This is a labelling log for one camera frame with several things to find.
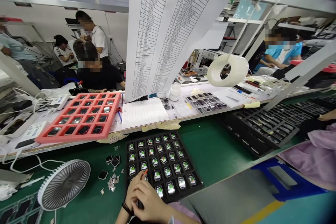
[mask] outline fan grille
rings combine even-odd
[[[86,161],[72,160],[61,165],[41,186],[40,205],[47,211],[65,206],[84,188],[89,176]]]

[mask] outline pink tray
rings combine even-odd
[[[60,142],[77,142],[85,140],[99,140],[105,139],[109,135],[111,125],[114,121],[114,116],[116,110],[119,107],[119,101],[121,94],[119,93],[81,93],[78,94],[70,103],[62,110],[61,114],[45,129],[36,139],[36,142],[41,144],[48,143],[60,143]],[[107,105],[107,102],[112,100],[113,104]],[[74,103],[80,102],[78,106],[74,106]],[[110,107],[110,112],[104,113],[104,108]],[[82,109],[86,109],[87,112],[81,114]],[[99,108],[97,113],[92,113],[95,108]],[[76,109],[72,114],[67,114],[70,110]],[[88,117],[94,116],[94,120],[87,122]],[[107,116],[107,119],[104,122],[99,122],[101,116]],[[72,123],[76,117],[81,117],[79,123]],[[66,123],[60,124],[63,118],[68,118]],[[83,127],[88,126],[89,129],[86,134],[78,134],[78,131]],[[102,126],[102,131],[98,134],[93,134],[93,130],[96,126]],[[65,135],[65,132],[70,127],[76,127],[71,135]],[[54,136],[48,136],[48,133],[53,128],[61,128],[57,134]]]

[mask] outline gray floor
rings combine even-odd
[[[275,187],[259,170],[246,170],[181,200],[207,224],[239,224],[275,201]]]

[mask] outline green work surface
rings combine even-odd
[[[296,98],[295,102],[305,99],[306,97]],[[234,140],[229,132],[218,122],[217,115],[184,121],[180,125],[182,127],[178,131],[183,139],[184,146],[192,158],[205,187],[249,169],[255,164],[300,142],[300,139],[294,137],[292,142],[283,148],[258,160],[254,160],[249,152]],[[84,189],[66,208],[57,210],[57,222],[62,224],[114,223],[126,192],[125,175],[121,173],[122,169],[125,169],[125,172],[127,172],[127,169],[124,167],[126,160],[125,142],[131,138],[135,139],[148,134],[155,134],[155,132],[159,131],[155,129],[144,133],[135,132],[124,140],[111,145],[90,142],[39,154],[42,161],[49,159],[60,161],[82,159],[89,162],[91,166],[91,175]],[[107,165],[105,162],[105,158],[110,154],[113,156],[119,154],[121,156],[121,164],[115,172],[112,172],[113,166]],[[30,156],[18,160],[14,168],[24,170],[36,164],[36,157]],[[44,164],[44,166],[55,169],[58,164],[50,162]],[[98,179],[98,175],[102,170],[109,172],[106,180]],[[107,188],[107,182],[113,173],[120,175],[115,192],[109,191]],[[43,175],[48,176],[49,174],[49,171],[38,170],[34,173],[33,179]],[[41,184],[42,182],[37,182],[30,187],[21,189],[8,200],[0,202],[0,209],[37,192]],[[53,217],[54,212],[44,212],[41,223],[49,224]]]

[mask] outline black shirt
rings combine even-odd
[[[103,64],[100,72],[92,72],[88,68],[82,68],[78,71],[77,77],[83,81],[82,87],[95,90],[116,89],[116,83],[123,81],[118,69],[111,64]]]
[[[244,52],[243,57],[245,58],[246,54],[249,52],[251,49],[252,45]],[[266,44],[265,41],[262,41],[256,52],[252,55],[250,60],[248,61],[249,69],[253,73],[254,69],[256,66],[259,64],[259,61],[261,58],[264,56],[266,52]]]

